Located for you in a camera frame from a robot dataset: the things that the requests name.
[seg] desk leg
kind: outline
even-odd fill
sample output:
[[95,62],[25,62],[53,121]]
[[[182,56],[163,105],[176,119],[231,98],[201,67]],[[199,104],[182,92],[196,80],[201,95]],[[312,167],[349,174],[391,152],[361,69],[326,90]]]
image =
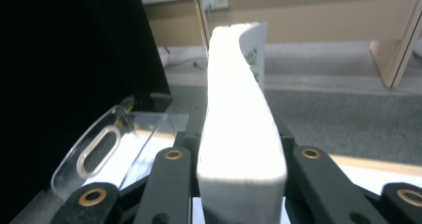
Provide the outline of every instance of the desk leg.
[[422,30],[422,0],[416,3],[402,40],[372,41],[370,50],[386,88],[397,88]]

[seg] floor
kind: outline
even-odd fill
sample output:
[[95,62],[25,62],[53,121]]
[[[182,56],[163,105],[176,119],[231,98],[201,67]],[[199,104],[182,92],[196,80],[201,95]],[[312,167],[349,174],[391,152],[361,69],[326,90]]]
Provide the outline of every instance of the floor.
[[[205,49],[166,49],[159,51],[174,97],[168,112],[206,106]],[[415,57],[394,90],[383,86],[367,42],[270,44],[265,66],[267,102],[299,145],[422,165],[422,65]]]

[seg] power outlet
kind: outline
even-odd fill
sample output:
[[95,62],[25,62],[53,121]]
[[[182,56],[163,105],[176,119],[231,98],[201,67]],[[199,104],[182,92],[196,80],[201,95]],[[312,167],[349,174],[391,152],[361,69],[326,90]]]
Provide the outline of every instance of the power outlet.
[[204,10],[221,10],[229,8],[229,0],[201,0]]

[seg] clear plastic container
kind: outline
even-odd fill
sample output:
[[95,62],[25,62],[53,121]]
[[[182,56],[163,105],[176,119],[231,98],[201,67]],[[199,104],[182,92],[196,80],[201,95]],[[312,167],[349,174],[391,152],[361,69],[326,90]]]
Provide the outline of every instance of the clear plastic container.
[[81,136],[56,169],[51,187],[63,200],[92,182],[124,189],[149,174],[158,151],[173,145],[188,115],[127,113],[116,106]]

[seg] gray carpet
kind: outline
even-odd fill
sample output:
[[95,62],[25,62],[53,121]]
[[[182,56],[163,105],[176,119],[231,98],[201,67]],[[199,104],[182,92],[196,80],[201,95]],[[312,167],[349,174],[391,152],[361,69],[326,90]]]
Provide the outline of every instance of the gray carpet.
[[[169,113],[206,106],[206,88],[171,86]],[[422,97],[266,91],[299,145],[422,165]]]

